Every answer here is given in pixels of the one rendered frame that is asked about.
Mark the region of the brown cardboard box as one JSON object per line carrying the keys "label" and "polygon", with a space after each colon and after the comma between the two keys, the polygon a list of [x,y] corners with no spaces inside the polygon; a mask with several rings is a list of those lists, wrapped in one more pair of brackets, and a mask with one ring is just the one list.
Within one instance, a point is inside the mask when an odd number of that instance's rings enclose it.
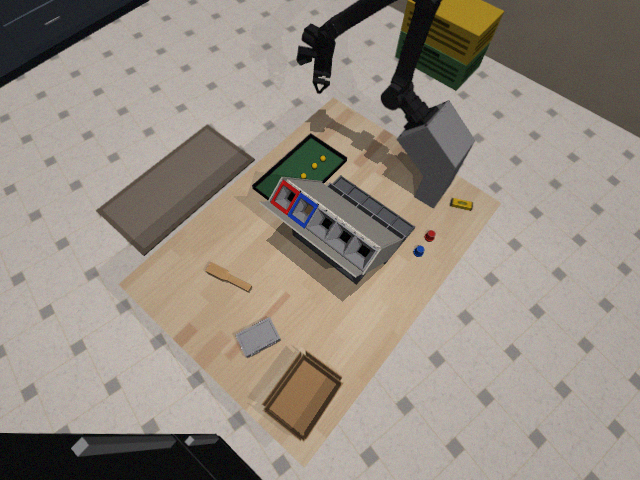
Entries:
{"label": "brown cardboard box", "polygon": [[341,379],[307,350],[306,355],[300,351],[262,403],[262,411],[305,441],[343,385]]}

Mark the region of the green tray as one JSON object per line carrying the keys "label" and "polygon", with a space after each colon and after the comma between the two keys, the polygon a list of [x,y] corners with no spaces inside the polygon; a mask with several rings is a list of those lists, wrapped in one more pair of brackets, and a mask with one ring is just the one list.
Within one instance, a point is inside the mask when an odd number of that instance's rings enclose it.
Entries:
{"label": "green tray", "polygon": [[[320,160],[322,155],[326,157],[325,161]],[[322,181],[324,184],[346,162],[346,156],[310,133],[252,187],[269,200],[281,177],[302,179],[301,174],[305,173],[305,179]],[[316,169],[312,168],[313,163],[317,164]]]}

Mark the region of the brown wire brush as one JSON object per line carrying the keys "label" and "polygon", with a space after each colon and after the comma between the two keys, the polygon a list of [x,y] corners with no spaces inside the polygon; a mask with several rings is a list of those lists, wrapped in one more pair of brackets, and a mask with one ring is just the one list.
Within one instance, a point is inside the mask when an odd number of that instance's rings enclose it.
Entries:
{"label": "brown wire brush", "polygon": [[222,268],[221,266],[211,262],[209,266],[206,268],[206,273],[218,278],[221,281],[230,282],[237,287],[249,292],[252,288],[252,285],[232,276],[228,270]]}

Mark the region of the blue square frame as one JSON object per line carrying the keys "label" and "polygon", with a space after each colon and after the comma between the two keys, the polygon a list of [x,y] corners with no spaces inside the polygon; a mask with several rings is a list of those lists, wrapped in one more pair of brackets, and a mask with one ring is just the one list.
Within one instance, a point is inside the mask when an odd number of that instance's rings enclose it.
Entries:
{"label": "blue square frame", "polygon": [[[300,221],[298,218],[296,218],[294,215],[292,215],[292,212],[294,211],[295,207],[297,206],[298,202],[300,199],[304,199],[306,202],[308,202],[310,205],[312,205],[314,208],[311,211],[310,215],[308,216],[307,220],[305,221],[305,223],[303,223],[302,221]],[[314,214],[315,210],[317,209],[318,205],[316,203],[314,203],[312,200],[310,200],[308,197],[306,197],[304,194],[300,193],[299,197],[297,198],[296,202],[294,203],[292,209],[290,210],[289,214],[287,215],[288,217],[290,217],[292,220],[294,220],[296,223],[298,223],[301,227],[305,228],[306,225],[308,224],[309,220],[311,219],[312,215]]]}

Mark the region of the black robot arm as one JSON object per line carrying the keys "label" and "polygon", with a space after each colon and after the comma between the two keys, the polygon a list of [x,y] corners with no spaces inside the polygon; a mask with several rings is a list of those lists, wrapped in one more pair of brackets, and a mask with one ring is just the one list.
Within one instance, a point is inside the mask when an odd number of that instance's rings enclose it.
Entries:
{"label": "black robot arm", "polygon": [[[323,71],[324,59],[331,58],[334,54],[336,37],[395,1],[397,0],[358,0],[330,18],[320,28],[312,23],[309,24],[304,29],[302,41],[312,48],[298,46],[296,58],[298,64],[304,65],[315,58],[314,70]],[[381,94],[381,102],[387,109],[396,110],[401,105],[399,108],[402,108],[408,121],[404,126],[405,130],[426,124],[439,110],[437,106],[429,108],[424,101],[422,102],[414,92],[412,79],[433,18],[442,0],[412,1],[415,2],[415,9],[397,68],[391,84]],[[324,59],[320,58],[318,53]]]}

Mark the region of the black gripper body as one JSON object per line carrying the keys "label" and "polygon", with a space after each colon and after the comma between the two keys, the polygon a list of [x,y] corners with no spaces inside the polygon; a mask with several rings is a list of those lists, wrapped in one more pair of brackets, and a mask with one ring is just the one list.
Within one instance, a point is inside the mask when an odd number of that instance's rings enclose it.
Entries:
{"label": "black gripper body", "polygon": [[[319,53],[318,53],[318,55],[319,55]],[[319,55],[319,57],[322,58],[320,55]],[[332,68],[332,63],[331,62],[332,62],[332,58],[333,58],[333,56],[331,58],[328,58],[328,59],[322,58],[322,59],[325,60],[323,71],[314,70],[313,82],[324,84],[325,83],[325,79],[318,78],[318,77],[320,77],[320,75],[321,76],[326,76],[325,78],[330,78],[331,77],[331,68]]]}

